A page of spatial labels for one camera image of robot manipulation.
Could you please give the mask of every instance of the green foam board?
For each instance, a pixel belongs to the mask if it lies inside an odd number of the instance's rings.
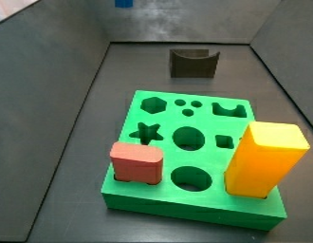
[[[119,141],[163,150],[163,179],[157,185],[117,181],[109,165],[108,207],[271,230],[286,218],[278,188],[266,199],[226,192],[224,172],[250,121],[246,100],[137,90]]]

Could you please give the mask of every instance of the hexagon hole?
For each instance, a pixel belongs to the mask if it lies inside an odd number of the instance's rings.
[[[151,114],[165,110],[167,102],[159,97],[152,97],[141,101],[140,108]]]

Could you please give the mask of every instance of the gray wall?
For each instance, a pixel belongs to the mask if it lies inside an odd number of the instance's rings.
[[[313,0],[284,0],[252,49],[313,124]]]
[[[103,29],[116,42],[208,42],[248,44],[279,0],[89,1]]]
[[[25,240],[108,48],[81,0],[0,24],[0,240]]]

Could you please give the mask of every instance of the gray surface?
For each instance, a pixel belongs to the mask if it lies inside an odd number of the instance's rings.
[[[313,124],[313,0],[284,0],[251,46]]]
[[[111,41],[248,44],[279,0],[89,0]]]
[[[0,24],[0,240],[25,240],[108,40],[81,0]]]
[[[169,49],[220,51],[214,79],[171,79]],[[256,119],[297,123],[311,150],[279,184],[289,218],[268,232],[108,210],[100,194],[136,89],[247,99]],[[29,242],[313,242],[313,131],[246,46],[111,45]]]

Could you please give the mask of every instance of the yellow rectangular prism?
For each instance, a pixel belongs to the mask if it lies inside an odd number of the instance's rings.
[[[224,174],[227,192],[264,198],[309,148],[297,125],[250,122]]]

